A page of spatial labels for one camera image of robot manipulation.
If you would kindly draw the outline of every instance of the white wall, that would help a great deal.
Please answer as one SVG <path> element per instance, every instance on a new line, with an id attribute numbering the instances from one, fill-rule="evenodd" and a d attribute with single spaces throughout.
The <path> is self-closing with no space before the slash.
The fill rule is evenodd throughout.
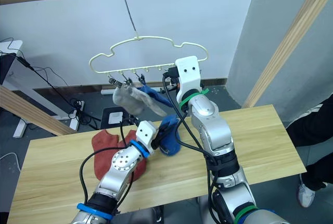
<path id="1" fill-rule="evenodd" d="M 139 34 L 173 38 L 177 44 L 199 43 L 211 56 L 201 65 L 202 77 L 228 76 L 251 0 L 127 1 Z M 114 43 L 134 37 L 134 31 L 123 0 L 47 0 L 0 6 L 0 38 L 10 36 L 23 40 L 22 50 L 32 65 L 52 67 L 69 85 L 86 85 L 108 82 L 106 76 L 90 70 L 88 60 L 97 53 L 108 53 Z M 174 49 L 159 40 L 120 46 L 116 54 L 96 61 L 97 67 L 129 68 L 204 55 L 194 47 Z M 47 87 L 20 64 L 14 64 L 13 70 L 23 76 L 26 86 Z M 161 71 L 143 72 L 147 81 L 162 78 Z M 51 74 L 50 81 L 63 85 Z"/>
<path id="2" fill-rule="evenodd" d="M 242 105 L 304 0 L 252 0 L 227 89 Z M 292 121 L 333 92 L 333 0 L 329 0 L 256 106 L 274 104 Z"/>

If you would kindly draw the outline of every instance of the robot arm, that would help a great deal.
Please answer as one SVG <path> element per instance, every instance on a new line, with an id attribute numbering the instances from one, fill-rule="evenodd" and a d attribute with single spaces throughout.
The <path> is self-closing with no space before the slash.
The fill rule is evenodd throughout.
<path id="1" fill-rule="evenodd" d="M 106 224 L 113 218 L 131 173 L 143 158 L 154 153 L 152 141 L 157 134 L 158 128 L 152 122 L 140 122 L 136 141 L 132 140 L 129 147 L 115 153 L 109 171 L 97 185 L 92 197 L 87 204 L 78 205 L 80 211 L 72 224 Z"/>
<path id="2" fill-rule="evenodd" d="M 257 209 L 242 166 L 239 165 L 230 128 L 220 116 L 217 105 L 210 101 L 200 87 L 200 71 L 196 56 L 176 61 L 180 90 L 177 101 L 188 110 L 191 122 L 198 130 L 203 149 L 210 153 L 215 164 L 206 157 L 216 190 L 212 202 L 221 223 L 288 224 L 275 213 Z"/>
<path id="3" fill-rule="evenodd" d="M 211 201 L 220 223 L 288 224 L 269 210 L 257 209 L 243 168 L 238 163 L 230 128 L 220 116 L 217 105 L 204 95 L 200 87 L 197 57 L 181 58 L 175 64 L 176 67 L 170 68 L 168 74 L 180 83 L 177 101 L 183 111 L 190 113 L 203 149 L 211 155 L 206 157 L 216 188 Z M 157 134 L 158 129 L 151 122 L 140 122 L 136 131 L 137 141 L 132 140 L 129 147 L 113 156 L 109 171 L 92 197 L 87 204 L 78 205 L 80 211 L 72 224 L 106 224 L 112 219 L 130 174 L 158 147 Z"/>

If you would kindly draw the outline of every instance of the metal clothes hanger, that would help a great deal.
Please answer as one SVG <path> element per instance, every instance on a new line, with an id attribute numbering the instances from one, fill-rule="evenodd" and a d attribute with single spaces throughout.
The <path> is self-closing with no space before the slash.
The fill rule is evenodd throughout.
<path id="1" fill-rule="evenodd" d="M 175 63 L 169 63 L 169 64 L 158 64 L 158 65 L 141 66 L 141 67 L 126 68 L 126 69 L 116 69 L 116 70 L 105 70 L 105 71 L 100 71 L 100 70 L 96 70 L 96 69 L 93 68 L 93 66 L 92 66 L 92 62 L 93 62 L 93 60 L 95 60 L 96 58 L 98 58 L 98 57 L 100 57 L 100 56 L 105 56 L 105 57 L 112 57 L 112 56 L 114 56 L 115 53 L 114 53 L 114 50 L 113 50 L 113 49 L 116 48 L 117 46 L 122 45 L 122 44 L 125 44 L 125 43 L 128 43 L 128 42 L 132 42 L 132 41 L 140 41 L 140 40 L 144 40 L 144 39 L 160 39 L 160 40 L 166 40 L 166 41 L 169 41 L 169 42 L 171 43 L 171 45 L 172 45 L 173 47 L 176 47 L 176 48 L 182 48 L 184 45 L 192 45 L 192 46 L 196 46 L 196 47 L 199 47 L 199 48 L 203 49 L 204 52 L 206 53 L 206 57 L 203 58 L 203 59 L 200 59 L 200 60 L 198 60 L 198 61 L 205 61 L 205 60 L 208 59 L 208 57 L 209 57 L 208 50 L 207 50 L 205 47 L 203 47 L 202 45 L 200 45 L 200 44 L 197 44 L 197 43 L 191 43 L 191 42 L 183 42 L 183 43 L 180 44 L 180 45 L 176 45 L 172 39 L 170 39 L 170 38 L 165 38 L 165 37 L 162 37 L 162 36 L 151 36 L 151 35 L 139 36 L 139 34 L 137 33 L 136 28 L 135 28 L 135 26 L 134 26 L 134 22 L 133 22 L 133 19 L 132 19 L 132 16 L 131 16 L 130 10 L 129 10 L 129 6 L 128 6 L 128 4 L 127 4 L 127 1 L 126 1 L 126 0 L 124 0 L 124 1 L 125 1 L 126 8 L 127 8 L 127 12 L 128 12 L 128 14 L 129 14 L 129 17 L 130 17 L 130 20 L 131 20 L 131 23 L 132 23 L 132 26 L 133 26 L 133 29 L 134 29 L 134 32 L 135 32 L 136 36 L 135 36 L 134 38 L 127 39 L 127 40 L 124 40 L 124 41 L 121 41 L 121 42 L 119 42 L 119 43 L 116 43 L 116 44 L 112 45 L 112 46 L 110 47 L 110 52 L 111 52 L 111 54 L 99 53 L 99 54 L 93 56 L 93 57 L 89 60 L 89 66 L 90 66 L 90 68 L 91 68 L 94 72 L 96 72 L 96 73 L 98 73 L 98 74 L 103 74 L 103 73 L 104 73 L 104 74 L 111 74 L 111 73 L 115 73 L 115 72 L 120 73 L 120 74 L 123 74 L 124 71 L 129 71 L 129 70 L 130 70 L 131 72 L 133 72 L 134 74 L 136 74 L 136 70 L 138 70 L 138 69 L 144 69 L 146 72 L 148 72 L 150 68 L 158 68 L 159 70 L 162 70 L 163 67 L 173 67 L 173 66 L 175 66 Z"/>
<path id="2" fill-rule="evenodd" d="M 143 74 L 141 74 L 141 76 L 139 77 L 139 75 L 137 73 L 134 73 L 136 76 L 137 76 L 137 79 L 139 80 L 139 82 L 142 84 L 142 85 L 146 85 L 146 79 L 145 79 L 145 76 Z"/>
<path id="3" fill-rule="evenodd" d="M 127 85 L 130 85 L 130 86 L 132 86 L 133 85 L 133 81 L 132 81 L 132 79 L 131 78 L 127 78 L 123 73 L 121 74 L 124 78 L 125 78 L 125 83 L 127 84 Z"/>

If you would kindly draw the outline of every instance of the white desk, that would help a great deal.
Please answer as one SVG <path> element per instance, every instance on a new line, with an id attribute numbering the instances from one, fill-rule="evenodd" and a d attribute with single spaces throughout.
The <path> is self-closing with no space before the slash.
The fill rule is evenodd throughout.
<path id="1" fill-rule="evenodd" d="M 21 49 L 22 44 L 23 44 L 23 42 L 21 40 L 16 40 L 16 41 L 13 41 L 12 43 L 11 43 L 11 41 L 2 42 L 2 43 L 0 43 L 0 53 L 1 52 L 15 53 L 20 56 L 19 49 Z M 19 74 L 15 74 L 15 72 L 12 70 L 12 68 L 10 68 L 9 71 L 7 72 L 5 81 L 7 83 L 9 83 L 10 85 L 14 86 L 15 88 L 17 88 L 18 90 L 22 91 L 24 94 L 26 94 L 30 98 L 34 99 L 39 104 L 43 105 L 45 108 L 54 112 L 56 114 L 56 116 L 54 116 L 55 119 L 57 119 L 57 120 L 68 120 L 69 119 L 68 113 L 66 113 L 61 108 L 57 107 L 56 105 L 54 105 L 53 103 L 48 101 L 46 98 L 39 95 L 33 89 L 22 85 L 23 84 L 22 79 L 24 79 L 24 77 L 19 76 Z M 28 122 L 28 121 L 25 119 L 20 120 L 20 122 L 15 130 L 15 133 L 13 135 L 14 138 L 22 137 L 22 135 L 24 134 L 24 131 L 27 127 L 26 122 Z M 77 130 L 78 124 L 79 123 L 76 119 L 72 119 L 70 126 L 72 129 Z"/>

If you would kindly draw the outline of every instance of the white cable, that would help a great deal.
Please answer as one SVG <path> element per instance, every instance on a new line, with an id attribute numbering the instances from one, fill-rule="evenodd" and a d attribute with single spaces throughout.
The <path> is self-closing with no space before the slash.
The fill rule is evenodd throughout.
<path id="1" fill-rule="evenodd" d="M 19 165 L 19 158 L 17 157 L 16 153 L 10 152 L 8 154 L 5 154 L 4 156 L 0 157 L 0 160 L 5 158 L 7 155 L 15 155 L 17 169 L 21 172 L 21 168 L 20 168 L 20 165 Z"/>

